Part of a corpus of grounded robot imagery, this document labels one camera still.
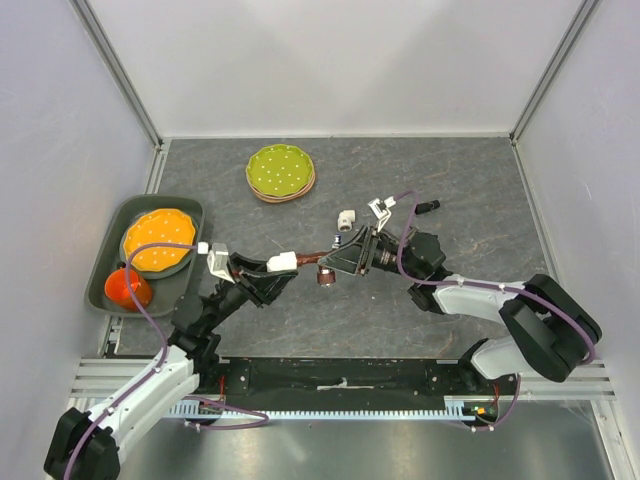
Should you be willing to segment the white elbow pipe fitting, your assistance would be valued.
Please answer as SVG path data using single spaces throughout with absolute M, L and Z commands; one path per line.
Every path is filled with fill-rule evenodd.
M 298 268 L 297 255 L 294 251 L 281 252 L 267 260 L 266 268 L 270 273 L 294 271 Z

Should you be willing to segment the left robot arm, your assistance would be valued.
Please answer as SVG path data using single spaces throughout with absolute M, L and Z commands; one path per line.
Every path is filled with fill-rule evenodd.
M 135 445 L 171 407 L 218 385 L 215 328 L 248 302 L 271 304 L 298 269 L 294 252 L 256 261 L 211 251 L 207 263 L 219 280 L 215 291 L 185 294 L 176 301 L 174 330 L 153 360 L 91 409 L 72 407 L 60 417 L 44 461 L 51 478 L 117 478 Z

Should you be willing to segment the second white elbow fitting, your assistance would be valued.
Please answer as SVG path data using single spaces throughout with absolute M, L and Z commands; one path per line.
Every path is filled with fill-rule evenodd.
M 342 210 L 337 218 L 337 230 L 339 232 L 349 232 L 356 222 L 356 211 L 354 209 Z

